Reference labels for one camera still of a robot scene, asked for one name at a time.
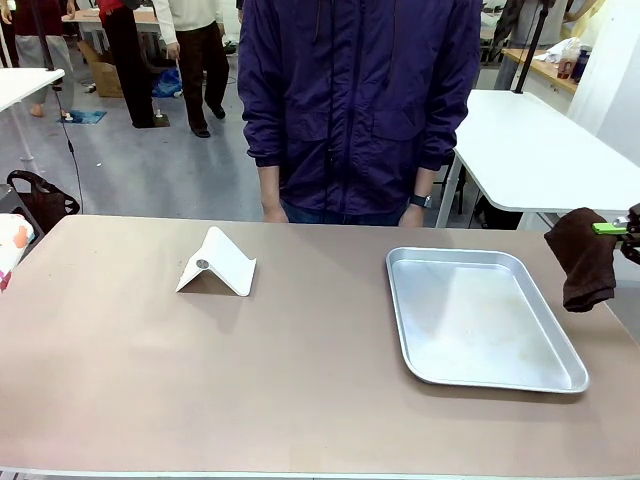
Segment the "person's right hand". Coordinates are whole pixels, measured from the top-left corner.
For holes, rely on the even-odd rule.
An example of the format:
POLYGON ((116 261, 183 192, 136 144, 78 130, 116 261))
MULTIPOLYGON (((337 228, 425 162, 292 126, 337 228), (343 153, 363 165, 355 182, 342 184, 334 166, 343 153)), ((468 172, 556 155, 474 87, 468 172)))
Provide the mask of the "person's right hand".
POLYGON ((267 223, 288 223, 288 216, 278 194, 263 195, 261 198, 263 220, 267 223))

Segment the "person's left hand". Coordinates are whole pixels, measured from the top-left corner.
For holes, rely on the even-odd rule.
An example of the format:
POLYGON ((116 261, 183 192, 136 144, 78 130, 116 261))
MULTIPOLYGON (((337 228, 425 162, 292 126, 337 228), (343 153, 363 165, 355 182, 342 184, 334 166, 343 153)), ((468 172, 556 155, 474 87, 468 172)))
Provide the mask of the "person's left hand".
POLYGON ((402 228, 422 228, 426 217, 426 209, 410 204, 402 214, 398 226, 402 228))

